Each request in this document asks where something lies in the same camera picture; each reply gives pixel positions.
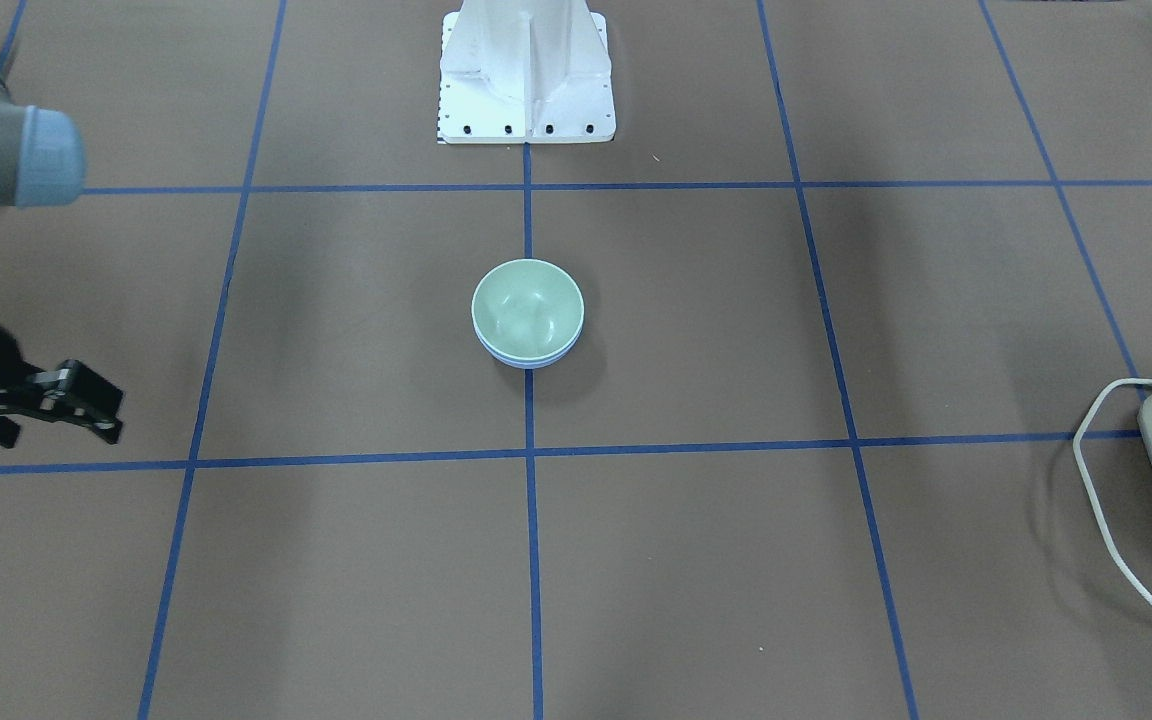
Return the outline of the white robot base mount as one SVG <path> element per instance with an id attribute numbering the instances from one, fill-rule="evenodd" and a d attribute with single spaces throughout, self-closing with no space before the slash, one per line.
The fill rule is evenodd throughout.
<path id="1" fill-rule="evenodd" d="M 465 1 L 440 28 L 435 141 L 616 137 L 608 23 L 585 1 Z"/>

